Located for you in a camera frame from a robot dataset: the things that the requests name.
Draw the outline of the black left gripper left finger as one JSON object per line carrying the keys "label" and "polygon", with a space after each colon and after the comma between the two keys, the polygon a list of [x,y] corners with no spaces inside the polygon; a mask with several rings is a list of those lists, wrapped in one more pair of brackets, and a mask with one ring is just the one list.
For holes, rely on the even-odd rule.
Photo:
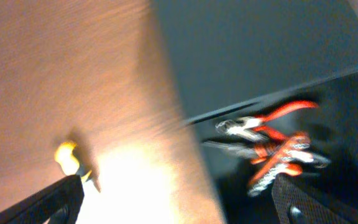
{"label": "black left gripper left finger", "polygon": [[0,223],[77,221],[85,193],[80,176],[69,175],[0,212]]}

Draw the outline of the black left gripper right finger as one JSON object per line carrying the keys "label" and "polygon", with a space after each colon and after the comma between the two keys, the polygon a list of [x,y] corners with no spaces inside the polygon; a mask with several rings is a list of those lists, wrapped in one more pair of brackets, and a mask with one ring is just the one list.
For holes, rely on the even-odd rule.
{"label": "black left gripper right finger", "polygon": [[285,175],[276,177],[272,198],[280,223],[358,223],[358,209]]}

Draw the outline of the yellow black screwdriver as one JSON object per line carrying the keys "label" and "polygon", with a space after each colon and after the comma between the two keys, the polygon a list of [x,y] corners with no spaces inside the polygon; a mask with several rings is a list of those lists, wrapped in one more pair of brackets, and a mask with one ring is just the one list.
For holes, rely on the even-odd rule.
{"label": "yellow black screwdriver", "polygon": [[66,176],[76,175],[83,185],[90,184],[97,193],[101,193],[97,165],[81,144],[71,139],[63,141],[56,148],[53,158]]}

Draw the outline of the orange socket bit rail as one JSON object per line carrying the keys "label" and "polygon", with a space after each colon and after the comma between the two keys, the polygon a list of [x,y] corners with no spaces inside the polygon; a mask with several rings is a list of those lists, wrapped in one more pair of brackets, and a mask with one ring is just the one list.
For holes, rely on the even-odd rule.
{"label": "orange socket bit rail", "polygon": [[289,171],[290,175],[300,175],[301,167],[292,161],[313,162],[313,156],[305,152],[310,147],[306,133],[296,133],[278,147],[278,151],[267,159],[264,166],[248,182],[248,196],[256,197],[275,180],[279,173]]}

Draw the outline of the black orange long-nose pliers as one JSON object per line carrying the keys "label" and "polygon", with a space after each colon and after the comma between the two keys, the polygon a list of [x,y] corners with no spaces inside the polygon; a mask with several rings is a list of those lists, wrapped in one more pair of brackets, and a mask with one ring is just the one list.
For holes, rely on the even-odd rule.
{"label": "black orange long-nose pliers", "polygon": [[204,141],[209,169],[215,179],[229,176],[248,177],[278,151],[279,144],[263,142],[246,144],[244,142]]}

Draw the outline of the small orange-handled cutting pliers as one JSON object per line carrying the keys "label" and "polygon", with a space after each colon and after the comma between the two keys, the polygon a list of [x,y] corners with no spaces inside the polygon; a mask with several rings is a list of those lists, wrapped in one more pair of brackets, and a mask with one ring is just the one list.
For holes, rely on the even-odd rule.
{"label": "small orange-handled cutting pliers", "polygon": [[269,114],[243,116],[236,120],[227,119],[216,125],[216,130],[226,135],[234,135],[252,142],[263,142],[269,139],[284,141],[287,136],[266,125],[269,121],[281,118],[294,111],[318,108],[313,101],[297,100],[286,103]]}

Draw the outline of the black gift box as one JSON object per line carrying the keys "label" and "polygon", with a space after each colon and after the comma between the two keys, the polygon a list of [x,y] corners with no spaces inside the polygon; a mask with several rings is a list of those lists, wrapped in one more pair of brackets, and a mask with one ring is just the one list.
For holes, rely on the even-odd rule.
{"label": "black gift box", "polygon": [[269,114],[286,103],[318,104],[270,121],[286,135],[310,135],[329,158],[290,177],[358,209],[358,16],[347,1],[192,1],[153,3],[176,77],[185,121],[228,223],[280,223],[271,183],[247,194],[248,177],[215,179],[204,141],[239,142],[215,126]]}

